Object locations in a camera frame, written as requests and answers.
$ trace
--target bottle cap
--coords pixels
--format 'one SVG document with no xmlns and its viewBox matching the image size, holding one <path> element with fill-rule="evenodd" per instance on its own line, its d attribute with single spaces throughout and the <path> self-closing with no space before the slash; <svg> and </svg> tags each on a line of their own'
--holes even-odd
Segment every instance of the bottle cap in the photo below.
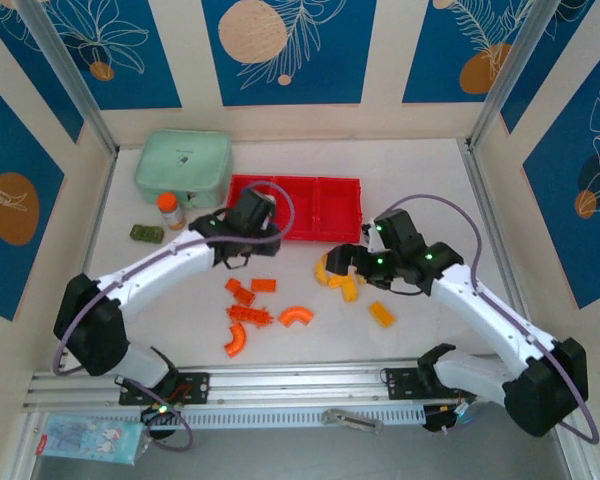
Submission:
<svg viewBox="0 0 600 480">
<path fill-rule="evenodd" d="M 173 193 L 165 192 L 158 197 L 156 204 L 163 212 L 173 212 L 178 208 L 178 199 Z"/>
</svg>

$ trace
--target small bottle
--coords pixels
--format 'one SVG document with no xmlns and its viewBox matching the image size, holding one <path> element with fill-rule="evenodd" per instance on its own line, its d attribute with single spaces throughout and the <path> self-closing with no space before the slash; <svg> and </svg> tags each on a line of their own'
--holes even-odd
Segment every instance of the small bottle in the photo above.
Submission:
<svg viewBox="0 0 600 480">
<path fill-rule="evenodd" d="M 164 221 L 167 222 L 167 226 L 171 230 L 180 230 L 184 227 L 186 220 L 184 218 L 184 212 L 178 204 L 178 199 L 171 192 L 165 192 L 161 194 L 156 200 L 158 209 L 162 213 Z"/>
</svg>

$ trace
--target red tray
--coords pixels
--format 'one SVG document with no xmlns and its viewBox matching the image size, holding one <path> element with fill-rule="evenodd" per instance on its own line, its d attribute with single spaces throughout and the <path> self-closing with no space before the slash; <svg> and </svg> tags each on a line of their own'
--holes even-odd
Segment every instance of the red tray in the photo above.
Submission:
<svg viewBox="0 0 600 480">
<path fill-rule="evenodd" d="M 279 185 L 293 200 L 296 221 L 285 236 L 287 240 L 348 243 L 360 240 L 362 209 L 359 179 L 234 175 L 227 206 L 233 207 L 242 190 L 257 180 Z M 289 207 L 280 192 L 264 185 L 256 187 L 256 190 L 275 197 L 277 213 L 274 221 L 278 227 L 284 228 L 289 221 Z"/>
</svg>

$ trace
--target yellow block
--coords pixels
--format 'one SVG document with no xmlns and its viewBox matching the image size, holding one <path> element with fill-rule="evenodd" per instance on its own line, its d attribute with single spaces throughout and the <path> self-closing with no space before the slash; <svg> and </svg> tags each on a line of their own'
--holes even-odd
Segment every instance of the yellow block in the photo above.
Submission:
<svg viewBox="0 0 600 480">
<path fill-rule="evenodd" d="M 329 288 L 342 287 L 348 281 L 349 277 L 347 275 L 331 275 L 329 278 Z"/>
<path fill-rule="evenodd" d="M 329 279 L 327 278 L 327 271 L 324 268 L 324 265 L 327 261 L 327 256 L 323 255 L 322 258 L 316 263 L 316 266 L 313 270 L 316 280 L 323 287 L 326 287 L 329 284 Z"/>
<path fill-rule="evenodd" d="M 396 321 L 393 315 L 389 313 L 389 310 L 387 310 L 386 307 L 380 302 L 376 302 L 371 305 L 369 307 L 369 311 L 371 312 L 371 315 L 373 315 L 373 318 L 376 319 L 376 322 L 378 322 L 384 328 L 390 327 L 393 325 L 393 322 Z"/>
<path fill-rule="evenodd" d="M 353 279 L 353 275 L 349 274 L 344 277 L 346 280 L 340 287 L 342 289 L 342 296 L 345 302 L 355 302 L 358 299 L 358 287 Z"/>
<path fill-rule="evenodd" d="M 364 285 L 365 283 L 367 283 L 367 279 L 364 278 L 362 275 L 358 275 L 358 269 L 356 268 L 356 278 L 358 279 L 358 283 L 360 285 Z"/>
</svg>

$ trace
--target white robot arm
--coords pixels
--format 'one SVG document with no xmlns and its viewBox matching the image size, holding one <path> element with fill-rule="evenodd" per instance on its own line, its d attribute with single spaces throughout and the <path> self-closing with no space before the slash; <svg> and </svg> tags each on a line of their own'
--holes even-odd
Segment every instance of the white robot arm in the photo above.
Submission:
<svg viewBox="0 0 600 480">
<path fill-rule="evenodd" d="M 363 233 L 368 246 L 336 247 L 327 256 L 327 270 L 346 275 L 353 265 L 367 283 L 383 290 L 392 291 L 394 280 L 416 285 L 459 313 L 499 357 L 478 358 L 438 345 L 418 360 L 418 378 L 426 389 L 458 388 L 498 403 L 534 436 L 544 435 L 578 406 L 552 361 L 587 398 L 584 349 L 571 338 L 557 341 L 518 315 L 448 245 L 428 246 L 407 212 L 388 210 L 364 225 Z"/>
<path fill-rule="evenodd" d="M 66 345 L 92 376 L 133 379 L 167 398 L 179 386 L 179 372 L 155 348 L 131 343 L 125 324 L 185 278 L 221 262 L 229 266 L 233 257 L 243 257 L 246 265 L 251 255 L 274 256 L 284 233 L 270 222 L 274 214 L 271 198 L 245 190 L 235 207 L 196 219 L 171 243 L 133 265 L 95 281 L 85 274 L 74 277 L 54 327 L 59 350 Z"/>
</svg>

